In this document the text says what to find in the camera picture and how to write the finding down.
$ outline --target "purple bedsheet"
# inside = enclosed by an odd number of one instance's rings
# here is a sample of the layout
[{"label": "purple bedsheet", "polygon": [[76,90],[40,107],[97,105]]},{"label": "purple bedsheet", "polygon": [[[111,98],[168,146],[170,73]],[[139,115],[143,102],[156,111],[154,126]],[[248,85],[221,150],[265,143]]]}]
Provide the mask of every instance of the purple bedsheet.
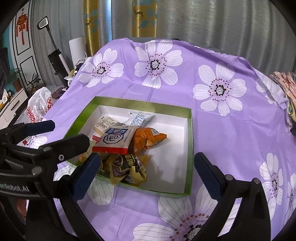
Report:
[{"label": "purple bedsheet", "polygon": [[[94,96],[191,108],[194,153],[203,152],[238,180],[258,177],[263,183],[272,238],[291,216],[296,206],[296,147],[286,127],[286,99],[244,58],[175,40],[113,40],[80,69],[46,114],[56,124],[43,135],[47,142],[62,139]],[[60,164],[55,180],[72,171],[67,163]],[[189,197],[143,195],[95,179],[78,203],[106,241],[191,240],[217,204],[195,170]],[[238,199],[221,234],[230,229],[239,204]],[[59,202],[57,208],[73,233]]]}]

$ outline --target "barcode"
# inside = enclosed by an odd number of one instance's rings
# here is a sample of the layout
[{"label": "barcode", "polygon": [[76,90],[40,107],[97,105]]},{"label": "barcode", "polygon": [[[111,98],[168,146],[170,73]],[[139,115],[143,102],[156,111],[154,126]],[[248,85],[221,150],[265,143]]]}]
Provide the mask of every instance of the barcode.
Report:
[{"label": "barcode", "polygon": [[158,132],[157,130],[153,129],[153,128],[151,128],[151,131],[152,131],[152,134],[153,134],[154,136],[156,136],[156,135],[159,134],[159,132]]}]

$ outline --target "green gift box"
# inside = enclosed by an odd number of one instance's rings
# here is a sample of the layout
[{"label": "green gift box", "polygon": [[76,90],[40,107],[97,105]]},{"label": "green gift box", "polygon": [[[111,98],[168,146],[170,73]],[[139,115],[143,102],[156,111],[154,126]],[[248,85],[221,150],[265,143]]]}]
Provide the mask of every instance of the green gift box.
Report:
[{"label": "green gift box", "polygon": [[[167,134],[167,139],[144,152],[145,155],[151,155],[146,165],[146,182],[139,187],[126,183],[118,185],[170,198],[190,195],[193,174],[193,131],[192,113],[189,108],[96,96],[77,117],[64,138],[83,133],[91,139],[92,135],[98,135],[94,131],[94,125],[102,117],[110,116],[123,123],[128,120],[131,111],[154,114],[155,116],[145,127],[152,127],[160,133]],[[68,163],[75,166],[77,159],[78,157],[74,157],[68,160]],[[110,182],[106,174],[97,174],[96,178]]]}]

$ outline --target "gray curtain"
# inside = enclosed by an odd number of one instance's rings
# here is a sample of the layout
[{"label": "gray curtain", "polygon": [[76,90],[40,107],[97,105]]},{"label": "gray curtain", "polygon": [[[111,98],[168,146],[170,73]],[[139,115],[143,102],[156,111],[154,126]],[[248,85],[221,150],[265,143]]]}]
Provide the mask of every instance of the gray curtain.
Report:
[{"label": "gray curtain", "polygon": [[[112,0],[113,39],[131,37],[132,14],[131,0]],[[296,37],[268,0],[158,0],[156,37],[245,57],[267,75],[294,68]]]},{"label": "gray curtain", "polygon": [[[111,39],[132,36],[133,4],[151,0],[98,0],[101,47]],[[33,0],[33,47],[41,75],[61,85],[47,55],[54,49],[45,29],[36,25],[45,15],[57,47],[72,67],[68,41],[84,35],[83,0]],[[156,37],[180,38],[227,54],[245,57],[261,72],[296,71],[296,37],[268,0],[158,0]]]},{"label": "gray curtain", "polygon": [[38,30],[37,23],[44,17],[49,19],[49,27],[57,48],[70,69],[73,68],[69,40],[84,36],[83,0],[33,0],[31,12],[32,42],[37,65],[46,85],[62,85],[48,59],[54,51],[46,29]]}]

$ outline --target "red and white snack packet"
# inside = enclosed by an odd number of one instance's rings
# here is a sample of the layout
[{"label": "red and white snack packet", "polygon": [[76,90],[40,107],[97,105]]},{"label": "red and white snack packet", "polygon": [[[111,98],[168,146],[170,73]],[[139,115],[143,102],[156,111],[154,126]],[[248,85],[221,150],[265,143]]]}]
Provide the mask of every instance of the red and white snack packet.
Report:
[{"label": "red and white snack packet", "polygon": [[92,151],[126,155],[136,129],[137,126],[112,126],[105,131]]}]

